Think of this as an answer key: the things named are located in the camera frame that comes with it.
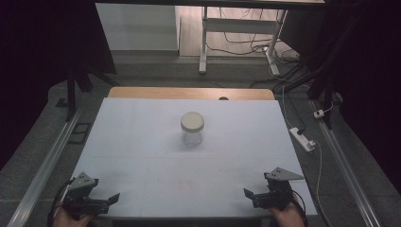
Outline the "person's right hand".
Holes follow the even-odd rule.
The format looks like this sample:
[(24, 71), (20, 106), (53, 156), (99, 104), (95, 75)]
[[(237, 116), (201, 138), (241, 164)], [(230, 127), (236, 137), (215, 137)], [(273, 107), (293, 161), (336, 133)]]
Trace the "person's right hand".
[(269, 211), (273, 216), (269, 227), (305, 227), (303, 218), (293, 202), (284, 210), (272, 207)]

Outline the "white power strip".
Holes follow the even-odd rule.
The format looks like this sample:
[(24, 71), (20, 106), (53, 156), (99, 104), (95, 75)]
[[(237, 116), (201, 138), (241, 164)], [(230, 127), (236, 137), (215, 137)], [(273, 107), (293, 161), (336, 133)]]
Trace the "white power strip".
[(315, 149), (316, 143), (313, 140), (308, 140), (304, 134), (298, 135), (298, 128), (294, 127), (288, 130), (291, 136), (298, 142), (305, 152), (310, 152)]

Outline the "person's left hand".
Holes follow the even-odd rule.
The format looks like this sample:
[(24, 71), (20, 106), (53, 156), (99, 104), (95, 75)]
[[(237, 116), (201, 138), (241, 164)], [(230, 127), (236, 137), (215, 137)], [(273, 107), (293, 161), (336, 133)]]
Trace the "person's left hand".
[(82, 216), (79, 220), (72, 218), (62, 207), (59, 207), (53, 218), (52, 227), (87, 227), (93, 216)]

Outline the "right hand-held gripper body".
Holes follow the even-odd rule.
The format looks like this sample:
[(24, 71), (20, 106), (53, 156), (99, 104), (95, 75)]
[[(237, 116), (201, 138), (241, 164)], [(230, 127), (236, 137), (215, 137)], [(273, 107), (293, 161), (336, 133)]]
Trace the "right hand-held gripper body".
[(252, 194), (252, 202), (254, 208), (277, 208), (283, 210), (290, 204), (293, 199), (290, 181), (302, 180), (304, 177), (285, 170), (281, 167), (275, 168), (270, 173), (264, 173), (265, 179), (268, 181), (268, 193)]

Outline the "white-legged desk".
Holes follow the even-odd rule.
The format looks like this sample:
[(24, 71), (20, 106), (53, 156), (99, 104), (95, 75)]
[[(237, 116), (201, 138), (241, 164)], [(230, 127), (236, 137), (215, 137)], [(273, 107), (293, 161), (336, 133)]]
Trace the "white-legged desk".
[[(199, 73), (206, 73), (206, 38), (208, 32), (228, 33), (253, 33), (268, 34), (272, 36), (272, 43), (267, 49), (265, 56), (270, 64), (270, 69), (278, 74), (276, 64), (272, 61), (272, 50), (281, 30), (285, 13), (291, 10), (323, 9), (327, 6), (325, 0), (95, 0), (101, 4), (132, 4), (132, 5), (155, 5), (155, 6), (185, 6), (202, 7), (202, 30)], [(273, 21), (255, 21), (240, 19), (212, 18), (208, 16), (211, 7), (222, 8), (251, 8), (251, 9), (277, 9), (278, 19)]]

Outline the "black metal stand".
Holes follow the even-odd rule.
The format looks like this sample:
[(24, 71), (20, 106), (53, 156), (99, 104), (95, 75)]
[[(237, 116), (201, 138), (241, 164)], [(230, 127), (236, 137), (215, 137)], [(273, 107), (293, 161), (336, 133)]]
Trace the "black metal stand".
[(98, 79), (114, 86), (119, 86), (119, 83), (109, 77), (109, 74), (116, 74), (116, 69), (113, 61), (105, 65), (104, 69), (99, 66), (95, 67), (87, 62), (74, 62), (68, 66), (67, 70), (67, 117), (66, 122), (72, 120), (76, 113), (76, 88), (77, 84), (79, 89), (84, 93), (91, 93), (94, 87), (89, 79), (90, 75), (94, 75)]
[(309, 75), (294, 80), (282, 88), (286, 94), (310, 80), (313, 83), (307, 91), (309, 99), (318, 99), (324, 94), (324, 108), (332, 107), (333, 77), (335, 63), (341, 49), (357, 24), (361, 6), (334, 4), (322, 10), (291, 9), (286, 16), (284, 42), (289, 46), (297, 43), (303, 50), (301, 64), (308, 67)]

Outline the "black floor frame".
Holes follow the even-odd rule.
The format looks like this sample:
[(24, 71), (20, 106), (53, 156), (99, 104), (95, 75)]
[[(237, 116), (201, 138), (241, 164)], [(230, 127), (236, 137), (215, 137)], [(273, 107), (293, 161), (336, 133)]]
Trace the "black floor frame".
[(68, 144), (84, 145), (91, 128), (91, 123), (77, 123), (69, 136)]

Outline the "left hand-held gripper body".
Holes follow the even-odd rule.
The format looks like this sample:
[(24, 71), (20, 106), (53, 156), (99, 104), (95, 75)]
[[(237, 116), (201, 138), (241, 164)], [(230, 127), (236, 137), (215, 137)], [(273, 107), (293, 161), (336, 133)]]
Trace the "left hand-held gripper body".
[(98, 179), (92, 179), (86, 173), (81, 172), (68, 187), (62, 207), (73, 218), (80, 218), (83, 215), (107, 214), (110, 206), (108, 200), (90, 198), (90, 193), (97, 184)]

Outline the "aluminium floor rail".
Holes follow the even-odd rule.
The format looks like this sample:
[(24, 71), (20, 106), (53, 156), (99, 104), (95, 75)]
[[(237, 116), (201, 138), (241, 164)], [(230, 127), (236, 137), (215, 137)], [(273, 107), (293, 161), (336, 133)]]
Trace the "aluminium floor rail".
[(67, 143), (68, 137), (71, 135), (73, 128), (76, 126), (77, 121), (81, 116), (81, 113), (82, 107), (79, 106), (76, 112), (72, 114), (70, 120), (63, 124), (61, 132), (57, 134), (57, 139), (46, 153), (39, 170), (19, 202), (7, 227), (24, 227), (26, 225), (34, 206), (41, 196), (44, 187), (61, 156), (61, 152)]
[(347, 157), (348, 154), (357, 155), (356, 147), (359, 145), (359, 140), (348, 130), (343, 132), (330, 130), (322, 118), (317, 119), (316, 122), (321, 128), (328, 150), (332, 153), (333, 160), (336, 162), (340, 175), (353, 198), (353, 203), (364, 221), (364, 226), (382, 227), (378, 215), (357, 177), (355, 168)]

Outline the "clear glass jar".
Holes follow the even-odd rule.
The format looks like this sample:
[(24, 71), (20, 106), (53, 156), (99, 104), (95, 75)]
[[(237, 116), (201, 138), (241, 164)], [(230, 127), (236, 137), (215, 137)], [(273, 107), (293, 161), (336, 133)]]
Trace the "clear glass jar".
[(196, 147), (198, 146), (203, 140), (202, 131), (186, 131), (183, 130), (182, 133), (182, 141), (188, 147)]

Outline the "white table mat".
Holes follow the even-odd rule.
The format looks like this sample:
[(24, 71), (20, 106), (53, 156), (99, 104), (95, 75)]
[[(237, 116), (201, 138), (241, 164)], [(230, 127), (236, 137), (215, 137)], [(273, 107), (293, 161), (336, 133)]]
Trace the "white table mat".
[[(204, 118), (196, 147), (182, 141), (189, 112)], [(113, 219), (263, 218), (243, 189), (267, 191), (276, 167), (302, 171), (274, 100), (106, 98), (74, 172), (99, 180), (94, 199), (120, 194)]]

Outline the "cream round jar lid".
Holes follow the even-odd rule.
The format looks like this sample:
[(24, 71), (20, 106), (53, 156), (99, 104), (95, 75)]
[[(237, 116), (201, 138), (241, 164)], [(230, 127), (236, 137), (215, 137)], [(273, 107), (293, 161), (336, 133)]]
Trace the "cream round jar lid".
[(184, 131), (198, 132), (204, 128), (204, 118), (200, 113), (185, 113), (181, 118), (181, 126)]

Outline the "black curtain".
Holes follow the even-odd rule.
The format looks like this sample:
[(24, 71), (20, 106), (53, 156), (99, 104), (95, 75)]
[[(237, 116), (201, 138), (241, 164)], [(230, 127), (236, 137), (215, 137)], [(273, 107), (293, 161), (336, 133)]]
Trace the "black curtain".
[(96, 0), (0, 0), (0, 169), (20, 146), (49, 89), (92, 71), (114, 74)]
[(280, 39), (311, 71), (308, 96), (342, 97), (340, 113), (401, 194), (401, 0), (326, 0), (290, 10)]

